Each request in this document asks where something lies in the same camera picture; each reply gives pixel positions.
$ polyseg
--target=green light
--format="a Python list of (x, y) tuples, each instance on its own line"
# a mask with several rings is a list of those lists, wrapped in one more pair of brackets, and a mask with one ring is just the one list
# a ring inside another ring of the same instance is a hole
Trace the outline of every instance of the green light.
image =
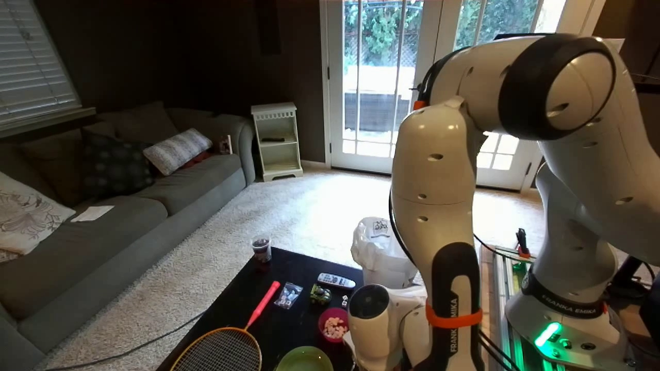
[(543, 349), (545, 342), (546, 342), (549, 338), (553, 338), (559, 329), (562, 329), (562, 323), (557, 323), (557, 321), (549, 323), (549, 326), (541, 333), (541, 337), (535, 340), (536, 349)]

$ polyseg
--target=racket strings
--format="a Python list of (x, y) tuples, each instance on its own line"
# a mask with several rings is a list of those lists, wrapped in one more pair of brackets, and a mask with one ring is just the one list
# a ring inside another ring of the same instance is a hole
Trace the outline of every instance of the racket strings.
[(178, 363), (178, 371), (254, 371), (260, 370), (260, 351), (255, 345), (238, 333), (217, 333), (201, 340)]

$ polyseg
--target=cup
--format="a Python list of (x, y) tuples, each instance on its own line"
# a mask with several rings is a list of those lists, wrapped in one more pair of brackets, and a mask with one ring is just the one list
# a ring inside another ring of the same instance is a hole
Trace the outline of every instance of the cup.
[(252, 251), (254, 251), (254, 259), (268, 265), (273, 258), (270, 239), (254, 239)]

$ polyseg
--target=white cabinet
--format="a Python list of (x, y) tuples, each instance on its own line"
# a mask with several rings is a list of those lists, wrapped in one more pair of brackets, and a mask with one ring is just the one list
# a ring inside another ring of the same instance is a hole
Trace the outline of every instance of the white cabinet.
[(260, 149), (262, 177), (301, 175), (301, 150), (292, 103), (252, 106), (254, 132)]

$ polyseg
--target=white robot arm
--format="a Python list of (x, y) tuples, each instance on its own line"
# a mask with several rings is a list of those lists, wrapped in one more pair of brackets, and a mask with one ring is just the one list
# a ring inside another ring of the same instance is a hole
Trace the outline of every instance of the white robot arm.
[[(597, 37), (510, 37), (437, 63), (421, 100), (426, 107), (400, 126), (390, 194), (391, 226), (426, 289), (424, 308), (388, 333), (413, 351), (413, 367), (483, 370), (473, 195), (484, 132), (539, 140), (546, 158), (536, 182), (546, 238), (523, 293), (510, 303), (511, 327), (535, 342), (559, 323), (557, 345), (536, 345), (543, 356), (586, 370), (624, 367), (622, 329), (600, 299), (614, 272), (608, 243), (660, 261), (651, 239), (660, 226), (660, 160), (619, 54)], [(356, 290), (351, 333), (394, 308), (388, 290)], [(361, 355), (370, 337), (356, 338)]]

